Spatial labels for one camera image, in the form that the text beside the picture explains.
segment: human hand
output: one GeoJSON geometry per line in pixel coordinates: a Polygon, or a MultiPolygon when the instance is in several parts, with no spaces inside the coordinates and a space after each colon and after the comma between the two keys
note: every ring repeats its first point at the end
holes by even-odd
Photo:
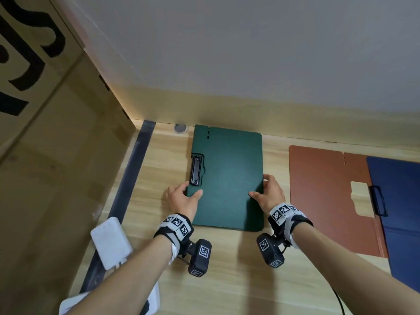
{"type": "Polygon", "coordinates": [[[256,191],[250,191],[248,194],[251,198],[255,199],[261,209],[269,215],[271,209],[283,202],[286,202],[286,198],[284,197],[283,190],[280,188],[273,175],[264,174],[262,177],[267,180],[263,182],[264,193],[260,194],[256,191]]]}
{"type": "Polygon", "coordinates": [[[188,184],[189,181],[185,181],[177,186],[170,185],[166,190],[166,199],[171,206],[173,214],[181,213],[186,215],[192,223],[197,213],[198,200],[203,195],[203,190],[200,189],[191,197],[187,197],[184,195],[184,191],[188,184]]]}

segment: forearm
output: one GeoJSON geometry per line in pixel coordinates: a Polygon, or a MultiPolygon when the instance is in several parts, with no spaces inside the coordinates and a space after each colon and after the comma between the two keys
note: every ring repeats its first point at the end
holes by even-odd
{"type": "Polygon", "coordinates": [[[172,257],[171,248],[171,242],[158,235],[72,308],[69,314],[138,315],[172,257]]]}
{"type": "Polygon", "coordinates": [[[354,314],[420,314],[420,294],[309,224],[293,238],[354,314]]]}

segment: white wall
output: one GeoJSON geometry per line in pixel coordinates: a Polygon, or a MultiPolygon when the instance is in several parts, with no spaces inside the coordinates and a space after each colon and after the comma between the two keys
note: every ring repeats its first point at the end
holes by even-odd
{"type": "Polygon", "coordinates": [[[112,81],[420,112],[420,0],[61,1],[112,81]]]}

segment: wooden desk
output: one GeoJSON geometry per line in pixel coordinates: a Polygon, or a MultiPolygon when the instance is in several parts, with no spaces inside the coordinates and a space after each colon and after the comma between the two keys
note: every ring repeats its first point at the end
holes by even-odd
{"type": "MultiPolygon", "coordinates": [[[[137,129],[142,121],[134,121],[137,129]]],[[[150,240],[159,223],[170,213],[164,191],[189,176],[194,127],[185,134],[173,132],[173,125],[157,123],[140,170],[123,229],[134,248],[141,249],[150,240]]],[[[263,135],[264,172],[275,175],[290,200],[289,146],[339,150],[343,152],[419,161],[420,152],[387,149],[306,139],[263,135]]],[[[108,216],[134,141],[121,166],[99,223],[108,216]]],[[[212,243],[207,274],[196,278],[187,273],[187,265],[175,261],[159,280],[159,314],[340,314],[339,303],[322,275],[305,255],[294,248],[285,252],[286,262],[274,270],[265,265],[255,239],[259,233],[212,227],[195,227],[192,240],[205,238],[212,243]]],[[[70,295],[78,294],[94,252],[91,243],[73,283],[70,295]]],[[[363,256],[389,272],[388,260],[363,256]]]]}

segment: green clipboard folder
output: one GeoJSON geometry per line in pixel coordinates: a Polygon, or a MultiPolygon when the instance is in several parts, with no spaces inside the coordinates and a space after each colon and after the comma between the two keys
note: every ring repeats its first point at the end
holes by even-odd
{"type": "Polygon", "coordinates": [[[196,125],[186,195],[203,189],[195,225],[261,231],[264,216],[249,191],[263,192],[260,133],[196,125]]]}

